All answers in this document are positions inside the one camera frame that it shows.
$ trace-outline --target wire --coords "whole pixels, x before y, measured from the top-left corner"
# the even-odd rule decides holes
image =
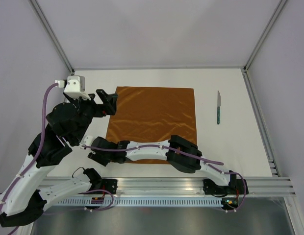
[[[103,188],[102,188],[102,189],[105,189],[105,185],[103,185]],[[104,196],[105,196],[105,192],[103,192],[102,198],[104,198]]]
[[[14,232],[16,232],[16,230],[19,228],[19,226],[18,227],[16,227],[16,228],[14,228],[9,234],[7,234],[7,235],[12,235]]]
[[[226,194],[224,194],[224,195],[221,195],[221,196],[216,196],[216,195],[213,195],[213,194],[211,194],[213,197],[226,197],[228,194],[226,193]]]
[[[238,199],[238,198],[239,198],[239,190],[238,190],[238,189],[236,189],[236,191],[237,191],[237,196],[236,196],[236,199]]]
[[[92,210],[87,209],[86,207],[84,207],[84,208],[75,208],[75,209],[71,209],[71,210],[67,210],[67,211],[59,211],[59,212],[55,212],[55,213],[46,213],[45,212],[45,213],[43,213],[43,215],[56,215],[56,214],[62,214],[62,213],[66,213],[66,212],[79,211],[79,210],[85,210],[85,211],[91,211],[91,212],[92,211],[98,211],[98,212],[100,212],[100,211],[105,211],[105,210],[110,209],[111,206],[113,205],[113,203],[114,203],[114,195],[111,192],[109,192],[107,190],[104,190],[104,189],[95,189],[95,190],[90,190],[90,191],[79,193],[79,194],[87,194],[87,193],[90,193],[90,192],[105,192],[105,193],[107,193],[107,194],[109,194],[111,196],[112,201],[110,202],[110,204],[108,204],[108,206],[106,206],[104,208],[98,208],[98,209],[92,209]]]
[[[74,177],[74,174],[77,172],[77,170],[75,170],[74,172],[73,172],[73,174],[72,174],[72,178]]]
[[[195,158],[195,159],[198,159],[200,161],[204,161],[205,163],[211,163],[211,164],[215,164],[215,165],[224,165],[223,162],[218,162],[218,161],[213,161],[213,160],[209,160],[209,159],[206,159],[206,158],[201,158],[199,156],[183,152],[183,151],[181,151],[179,149],[176,149],[176,148],[161,146],[161,145],[158,145],[158,144],[144,144],[144,145],[140,145],[140,146],[137,146],[137,147],[125,148],[125,149],[107,149],[107,148],[98,148],[98,147],[87,146],[87,145],[83,145],[82,147],[91,148],[91,149],[104,151],[104,152],[125,152],[125,151],[132,151],[132,150],[139,149],[139,148],[148,148],[148,147],[160,148],[160,147],[162,147],[162,148],[165,148],[165,149],[175,151],[175,152],[180,153],[182,155],[185,155],[187,157]]]
[[[43,143],[44,143],[44,139],[45,139],[45,116],[46,116],[46,106],[47,106],[47,100],[48,100],[48,95],[50,93],[50,91],[52,90],[53,87],[58,86],[58,83],[54,83],[52,85],[50,85],[47,90],[45,91],[44,97],[43,97],[43,105],[42,105],[42,124],[41,124],[41,140],[40,140],[40,144],[38,147],[38,151],[36,152],[35,156],[33,157],[32,161],[29,163],[29,165],[20,173],[20,176],[23,177],[26,172],[33,166],[33,164],[35,163],[35,161],[37,160],[37,158],[39,157],[42,148],[43,148]],[[8,198],[11,190],[14,188],[14,186],[17,184],[17,182],[20,180],[20,177],[17,177],[12,183],[11,185],[8,187],[2,202],[5,203],[6,199]]]

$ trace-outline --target metal frame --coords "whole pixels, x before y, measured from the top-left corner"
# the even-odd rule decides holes
[[[50,23],[48,22],[44,12],[42,11],[42,8],[40,7],[38,1],[37,0],[28,0],[28,1],[29,1],[30,5],[32,6],[34,12],[36,13],[37,17],[39,18],[43,28],[46,31],[46,33],[48,34],[51,42],[55,46],[55,49],[56,49],[58,55],[60,56],[60,59],[65,64],[65,66],[68,69],[70,75],[74,75],[75,70],[71,66],[71,64],[70,64],[62,46],[61,46],[61,44],[59,43],[59,41],[58,41],[52,27],[50,26]]]
[[[261,34],[261,37],[259,38],[258,42],[256,43],[251,55],[249,56],[249,59],[246,62],[246,65],[244,66],[245,71],[247,71],[250,68],[251,64],[254,61],[255,56],[257,55],[260,48],[262,47],[265,39],[269,35],[273,25],[275,24],[276,20],[278,19],[278,17],[282,13],[282,10],[286,6],[287,2],[288,2],[288,0],[280,0],[279,1],[279,3],[277,5],[277,7],[275,8],[270,20],[268,21],[267,25],[265,26],[265,29],[263,30],[263,32]]]
[[[44,15],[37,0],[28,0],[37,14],[42,26],[46,30],[49,38],[55,46],[55,49],[61,57],[66,68],[71,75],[75,73],[74,68],[71,66],[61,44],[59,43],[55,33],[53,32],[46,16]],[[280,0],[270,20],[268,21],[262,35],[258,39],[249,59],[244,67],[194,67],[194,68],[239,68],[242,71],[243,79],[245,81],[247,92],[253,107],[253,112],[259,127],[261,138],[266,150],[267,157],[269,159],[269,165],[272,171],[273,177],[246,177],[250,194],[247,197],[283,197],[286,203],[287,211],[294,228],[296,235],[304,235],[304,218],[300,212],[298,201],[292,187],[291,181],[287,177],[280,177],[275,162],[274,152],[271,148],[270,138],[266,129],[266,125],[263,120],[263,116],[258,105],[255,92],[251,79],[249,78],[248,69],[253,63],[260,48],[265,42],[269,32],[273,28],[274,23],[277,21],[279,15],[282,13],[288,0]],[[113,69],[130,69],[130,68],[113,68]],[[133,68],[133,69],[185,69],[185,67],[172,68],[172,67],[160,67],[160,68]],[[70,177],[47,177],[42,183],[41,187],[56,185],[62,181],[68,180]],[[162,197],[165,200],[170,198],[187,198],[187,200],[204,199],[209,200],[210,196],[204,195],[202,190],[202,180],[204,178],[117,178],[118,190],[117,195],[120,198],[150,198]],[[33,224],[18,229],[17,233],[20,235],[28,235],[32,229]]]
[[[70,179],[71,177],[47,177],[39,188],[57,185]],[[118,180],[116,195],[120,197],[212,197],[205,195],[203,191],[203,180],[207,179],[206,177],[109,179]],[[245,177],[245,179],[249,188],[247,197],[296,196],[288,177]]]

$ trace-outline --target white table surface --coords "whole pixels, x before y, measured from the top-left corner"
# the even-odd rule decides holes
[[[76,75],[86,78],[87,93],[104,89],[110,94],[117,86],[193,88],[197,142],[203,155],[224,162],[226,168],[243,176],[272,176],[240,69],[81,70]],[[220,125],[216,124],[218,90]],[[105,138],[108,122],[109,117],[94,118],[86,134]],[[104,167],[87,155],[88,150],[74,147],[49,176],[71,176],[80,166],[92,167],[102,177],[205,176],[202,172],[181,173],[164,164],[110,163]]]

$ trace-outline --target grey wall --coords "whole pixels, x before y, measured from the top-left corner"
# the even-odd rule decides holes
[[[304,213],[304,0],[291,0],[250,69],[275,155]]]
[[[76,70],[243,66],[279,2],[38,1]]]
[[[68,75],[27,0],[0,0],[0,192],[18,172],[40,132],[42,100]],[[63,98],[54,88],[48,110]],[[0,235],[11,229],[0,228]]]

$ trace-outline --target white bracket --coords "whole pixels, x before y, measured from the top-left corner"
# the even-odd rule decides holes
[[[22,168],[19,170],[14,180],[19,177],[19,174],[29,165],[33,156],[27,155]],[[2,207],[2,211],[11,216],[20,213],[28,206],[29,199],[40,185],[41,181],[48,175],[50,171],[55,168],[54,165],[36,167],[36,164],[27,171],[27,173],[20,178],[17,184],[11,190],[5,204]],[[3,199],[7,190],[0,195],[0,201]]]
[[[165,155],[168,152],[168,149],[164,148],[155,148],[155,147],[147,147],[147,148],[139,148],[141,145],[146,144],[157,144],[160,146],[166,146],[169,147],[170,143],[168,143],[168,140],[161,141],[161,142],[153,142],[153,143],[138,143],[131,141],[127,148],[134,148],[137,147],[137,149],[128,151],[126,154],[126,157],[132,161],[140,160],[140,159],[158,159],[158,160],[165,160],[167,159],[167,156]]]
[[[93,136],[84,136],[80,142],[79,148],[85,149],[84,145],[91,146],[95,138]]]
[[[205,173],[206,177],[208,177],[210,180],[212,180],[215,184],[219,186],[228,186],[230,182],[230,175],[222,174],[213,168],[211,168],[209,165],[207,165],[205,162],[200,162],[201,169],[199,171],[202,171]],[[219,170],[225,172],[226,170],[221,168],[219,165],[214,165],[214,167],[218,168]]]
[[[69,76],[67,77],[67,85],[64,93],[72,99],[91,100],[90,96],[85,92],[85,77],[83,76]]]
[[[80,174],[79,176],[67,180],[61,184],[42,188],[39,194],[43,200],[47,201],[43,210],[46,211],[51,206],[57,204],[67,197],[86,192],[90,187],[91,183],[89,177],[85,174]]]

